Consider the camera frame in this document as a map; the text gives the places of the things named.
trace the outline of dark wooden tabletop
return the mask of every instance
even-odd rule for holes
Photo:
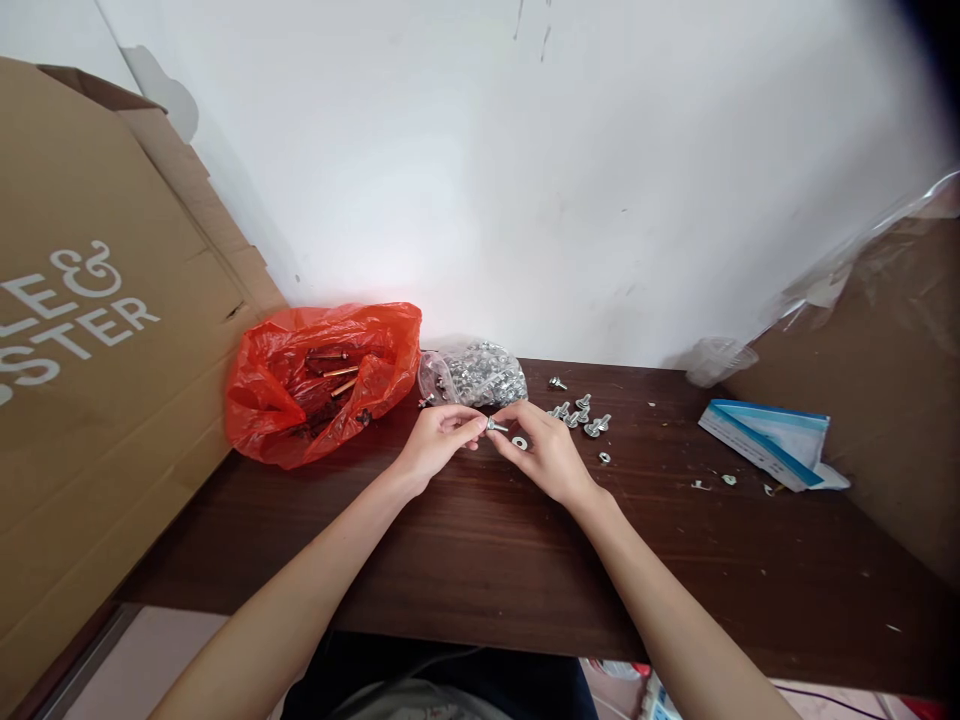
[[[587,467],[681,582],[771,677],[941,695],[955,603],[842,494],[768,497],[771,478],[697,426],[714,393],[679,372],[523,361],[531,400],[593,395],[610,430],[573,432]],[[560,375],[568,392],[547,389]],[[232,454],[118,599],[233,613],[403,445],[416,391],[332,455],[285,472]],[[602,467],[597,455],[610,453]],[[735,486],[720,478],[737,478]],[[696,480],[708,488],[696,489]],[[487,442],[401,513],[334,620],[345,630],[643,659],[567,513]]]

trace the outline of cardboard box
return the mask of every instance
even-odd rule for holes
[[[726,386],[829,415],[824,458],[850,498],[960,590],[960,221],[937,207],[873,240],[829,317],[782,319]]]
[[[161,108],[0,58],[0,717],[229,450],[284,306]]]

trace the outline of red plastic bag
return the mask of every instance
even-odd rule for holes
[[[347,361],[316,359],[341,351]],[[283,310],[243,334],[227,380],[227,438],[247,457],[287,470],[319,460],[400,402],[419,361],[415,305]],[[357,364],[355,375],[319,374]],[[331,398],[352,378],[352,389]]]

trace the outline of bag of screws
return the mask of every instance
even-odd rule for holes
[[[489,340],[466,340],[425,351],[418,380],[420,392],[433,405],[504,407],[527,397],[520,361]]]

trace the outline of hand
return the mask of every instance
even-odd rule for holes
[[[598,489],[562,420],[547,415],[527,400],[508,405],[493,419],[501,425],[510,420],[520,423],[533,441],[529,450],[521,450],[496,430],[488,430],[487,437],[501,455],[568,510]]]
[[[419,495],[459,448],[476,450],[477,440],[486,429],[486,416],[474,408],[463,405],[425,408],[420,411],[407,444],[391,469],[411,481],[413,492]]]

